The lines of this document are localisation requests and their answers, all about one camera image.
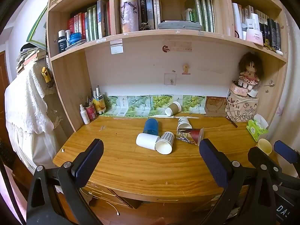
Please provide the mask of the blue plastic cup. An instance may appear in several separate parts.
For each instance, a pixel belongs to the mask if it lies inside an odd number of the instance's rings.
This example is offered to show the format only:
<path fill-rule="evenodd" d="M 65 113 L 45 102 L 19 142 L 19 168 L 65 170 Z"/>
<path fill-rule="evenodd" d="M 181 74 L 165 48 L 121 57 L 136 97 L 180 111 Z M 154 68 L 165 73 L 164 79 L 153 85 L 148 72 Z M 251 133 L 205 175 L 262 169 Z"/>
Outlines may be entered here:
<path fill-rule="evenodd" d="M 158 121 L 154 118 L 149 118 L 144 125 L 143 133 L 150 135 L 159 135 Z"/>

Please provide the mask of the yellow cup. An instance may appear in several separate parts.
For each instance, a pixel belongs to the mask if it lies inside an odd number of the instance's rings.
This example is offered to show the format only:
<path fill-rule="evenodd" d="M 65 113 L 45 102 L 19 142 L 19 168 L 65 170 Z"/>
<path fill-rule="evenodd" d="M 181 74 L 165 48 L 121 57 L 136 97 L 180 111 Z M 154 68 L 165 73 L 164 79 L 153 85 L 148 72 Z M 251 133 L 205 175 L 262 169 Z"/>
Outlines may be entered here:
<path fill-rule="evenodd" d="M 256 147 L 258 147 L 266 155 L 270 155 L 273 151 L 272 144 L 267 139 L 259 139 Z"/>

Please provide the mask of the red patterned plastic cup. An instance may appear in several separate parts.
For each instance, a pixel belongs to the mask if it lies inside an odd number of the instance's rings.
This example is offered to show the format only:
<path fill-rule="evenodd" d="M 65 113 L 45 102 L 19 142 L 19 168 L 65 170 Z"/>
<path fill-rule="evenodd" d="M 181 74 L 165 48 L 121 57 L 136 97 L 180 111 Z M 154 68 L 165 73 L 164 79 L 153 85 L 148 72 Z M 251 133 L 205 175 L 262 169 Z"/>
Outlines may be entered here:
<path fill-rule="evenodd" d="M 204 128 L 179 128 L 176 138 L 189 144 L 199 146 L 204 138 Z"/>

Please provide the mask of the bamboo print white cup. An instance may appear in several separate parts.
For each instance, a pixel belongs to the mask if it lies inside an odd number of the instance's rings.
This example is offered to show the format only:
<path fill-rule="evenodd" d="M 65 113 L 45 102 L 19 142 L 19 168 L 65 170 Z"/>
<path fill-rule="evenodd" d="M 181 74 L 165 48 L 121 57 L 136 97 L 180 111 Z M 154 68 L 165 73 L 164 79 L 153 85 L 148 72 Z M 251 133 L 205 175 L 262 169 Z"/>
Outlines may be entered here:
<path fill-rule="evenodd" d="M 190 124 L 187 117 L 180 117 L 178 119 L 177 131 L 182 128 L 183 129 L 191 129 L 192 128 L 192 125 Z"/>

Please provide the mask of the checkered paper cup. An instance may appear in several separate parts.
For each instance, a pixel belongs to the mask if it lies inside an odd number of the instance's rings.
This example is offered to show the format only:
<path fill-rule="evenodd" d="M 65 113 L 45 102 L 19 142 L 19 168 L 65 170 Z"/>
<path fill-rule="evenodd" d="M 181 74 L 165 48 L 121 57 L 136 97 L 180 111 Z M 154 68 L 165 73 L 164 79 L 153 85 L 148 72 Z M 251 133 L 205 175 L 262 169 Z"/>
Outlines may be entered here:
<path fill-rule="evenodd" d="M 155 144 L 155 150 L 162 154 L 168 155 L 172 152 L 174 142 L 174 134 L 172 132 L 165 132 Z"/>

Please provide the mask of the brown sleeve paper cup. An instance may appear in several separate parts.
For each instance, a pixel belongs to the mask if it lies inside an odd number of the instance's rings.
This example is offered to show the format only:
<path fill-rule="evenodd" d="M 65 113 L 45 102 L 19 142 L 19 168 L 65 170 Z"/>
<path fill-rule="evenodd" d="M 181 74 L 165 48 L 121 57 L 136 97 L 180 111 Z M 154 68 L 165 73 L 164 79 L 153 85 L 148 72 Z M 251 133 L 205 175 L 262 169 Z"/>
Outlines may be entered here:
<path fill-rule="evenodd" d="M 182 110 L 181 104 L 179 102 L 175 101 L 165 109 L 165 114 L 167 116 L 173 116 L 173 115 L 181 112 L 181 110 Z"/>

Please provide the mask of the plain white paper cup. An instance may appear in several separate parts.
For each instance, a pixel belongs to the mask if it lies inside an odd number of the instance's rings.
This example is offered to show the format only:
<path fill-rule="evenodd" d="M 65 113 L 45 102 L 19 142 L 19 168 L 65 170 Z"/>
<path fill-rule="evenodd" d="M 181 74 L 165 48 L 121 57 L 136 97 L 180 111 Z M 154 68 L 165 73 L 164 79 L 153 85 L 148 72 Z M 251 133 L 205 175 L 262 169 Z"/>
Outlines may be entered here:
<path fill-rule="evenodd" d="M 160 139 L 159 136 L 148 133 L 139 133 L 136 138 L 136 144 L 142 148 L 155 150 L 155 145 Z"/>

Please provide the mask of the green tissue pack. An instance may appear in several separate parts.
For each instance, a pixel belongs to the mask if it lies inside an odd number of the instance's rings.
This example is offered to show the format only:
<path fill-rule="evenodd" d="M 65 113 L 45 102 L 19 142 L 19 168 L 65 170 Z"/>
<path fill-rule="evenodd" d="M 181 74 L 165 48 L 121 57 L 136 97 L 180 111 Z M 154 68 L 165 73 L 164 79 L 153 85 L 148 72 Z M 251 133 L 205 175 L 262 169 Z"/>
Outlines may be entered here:
<path fill-rule="evenodd" d="M 255 140 L 258 142 L 268 133 L 268 122 L 260 114 L 255 114 L 253 119 L 250 119 L 247 123 L 246 129 Z"/>

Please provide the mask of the white spray bottle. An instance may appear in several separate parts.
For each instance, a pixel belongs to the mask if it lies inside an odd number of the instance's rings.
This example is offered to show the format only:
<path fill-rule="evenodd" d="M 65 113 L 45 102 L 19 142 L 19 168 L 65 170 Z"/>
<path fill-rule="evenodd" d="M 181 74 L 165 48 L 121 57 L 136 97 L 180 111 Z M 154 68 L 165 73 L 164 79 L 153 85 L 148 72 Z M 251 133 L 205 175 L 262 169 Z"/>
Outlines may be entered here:
<path fill-rule="evenodd" d="M 80 104 L 80 115 L 81 115 L 81 118 L 82 118 L 85 125 L 90 123 L 90 119 L 89 119 L 89 116 L 87 114 L 87 111 L 86 111 L 86 109 L 84 108 L 84 106 L 82 104 Z"/>

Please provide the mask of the red pen holder can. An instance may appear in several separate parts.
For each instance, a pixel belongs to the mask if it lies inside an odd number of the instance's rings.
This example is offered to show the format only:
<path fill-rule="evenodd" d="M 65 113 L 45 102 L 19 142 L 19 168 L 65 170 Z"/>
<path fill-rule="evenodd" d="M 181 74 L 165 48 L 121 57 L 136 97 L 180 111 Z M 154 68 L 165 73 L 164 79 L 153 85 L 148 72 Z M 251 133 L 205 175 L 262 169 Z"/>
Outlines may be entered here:
<path fill-rule="evenodd" d="M 85 107 L 85 110 L 87 112 L 87 115 L 88 115 L 90 121 L 94 121 L 97 118 L 97 112 L 94 107 L 94 104 L 91 104 L 90 106 Z"/>

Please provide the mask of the rag doll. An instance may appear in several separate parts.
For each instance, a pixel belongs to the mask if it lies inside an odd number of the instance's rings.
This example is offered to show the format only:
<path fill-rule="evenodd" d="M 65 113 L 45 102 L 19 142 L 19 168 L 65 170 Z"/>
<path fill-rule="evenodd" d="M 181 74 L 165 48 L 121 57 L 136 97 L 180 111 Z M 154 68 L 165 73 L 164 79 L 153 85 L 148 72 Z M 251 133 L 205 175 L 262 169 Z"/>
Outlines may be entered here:
<path fill-rule="evenodd" d="M 247 52 L 238 63 L 239 78 L 238 85 L 250 92 L 259 84 L 264 76 L 262 60 L 259 56 Z"/>

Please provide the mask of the grape print paper sheet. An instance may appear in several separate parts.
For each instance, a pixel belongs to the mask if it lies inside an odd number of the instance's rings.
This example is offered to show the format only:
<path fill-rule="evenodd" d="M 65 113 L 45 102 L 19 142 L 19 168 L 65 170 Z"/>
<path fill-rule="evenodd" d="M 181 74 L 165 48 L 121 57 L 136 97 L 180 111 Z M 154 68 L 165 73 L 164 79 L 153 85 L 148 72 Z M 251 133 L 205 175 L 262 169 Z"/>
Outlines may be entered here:
<path fill-rule="evenodd" d="M 139 95 L 105 96 L 105 116 L 149 118 L 166 117 L 166 109 L 173 103 L 179 103 L 179 113 L 206 114 L 206 97 L 199 95 Z"/>

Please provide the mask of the dark bottle on shelf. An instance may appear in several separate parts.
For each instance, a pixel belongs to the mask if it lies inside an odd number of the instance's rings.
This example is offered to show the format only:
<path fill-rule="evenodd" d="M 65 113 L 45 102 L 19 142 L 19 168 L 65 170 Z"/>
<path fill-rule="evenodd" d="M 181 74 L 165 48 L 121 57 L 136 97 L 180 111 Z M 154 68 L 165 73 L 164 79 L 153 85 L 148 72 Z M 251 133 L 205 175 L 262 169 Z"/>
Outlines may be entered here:
<path fill-rule="evenodd" d="M 58 50 L 59 53 L 62 53 L 64 51 L 66 51 L 66 47 L 67 47 L 67 38 L 66 38 L 66 34 L 64 30 L 60 30 L 58 32 Z"/>

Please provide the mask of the wooden bookshelf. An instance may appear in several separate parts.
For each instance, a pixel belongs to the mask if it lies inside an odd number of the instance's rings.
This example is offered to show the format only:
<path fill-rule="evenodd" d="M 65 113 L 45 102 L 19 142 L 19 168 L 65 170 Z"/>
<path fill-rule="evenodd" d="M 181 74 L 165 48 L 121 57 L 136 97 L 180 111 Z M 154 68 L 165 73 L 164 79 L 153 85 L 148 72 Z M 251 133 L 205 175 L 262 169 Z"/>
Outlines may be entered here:
<path fill-rule="evenodd" d="M 47 43 L 58 95 L 72 132 L 83 125 L 79 113 L 97 86 L 107 95 L 203 95 L 225 97 L 248 51 L 257 54 L 264 76 L 256 112 L 275 116 L 287 70 L 288 42 L 279 0 L 213 0 L 215 31 L 166 29 L 121 32 L 119 0 L 109 4 L 110 36 L 59 53 L 58 32 L 72 14 L 97 0 L 48 0 Z M 160 0 L 164 19 L 178 19 L 186 0 Z M 282 54 L 234 36 L 233 3 L 253 6 L 280 24 Z M 182 75 L 183 65 L 190 75 Z"/>

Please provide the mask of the white floral cylinder box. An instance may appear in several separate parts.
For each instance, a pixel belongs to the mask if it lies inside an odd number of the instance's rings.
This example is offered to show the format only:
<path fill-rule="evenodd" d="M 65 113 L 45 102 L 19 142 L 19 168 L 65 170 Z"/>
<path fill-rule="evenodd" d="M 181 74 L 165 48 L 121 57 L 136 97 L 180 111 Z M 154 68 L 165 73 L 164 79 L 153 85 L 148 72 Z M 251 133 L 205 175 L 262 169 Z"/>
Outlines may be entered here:
<path fill-rule="evenodd" d="M 120 0 L 121 32 L 139 31 L 137 0 Z"/>

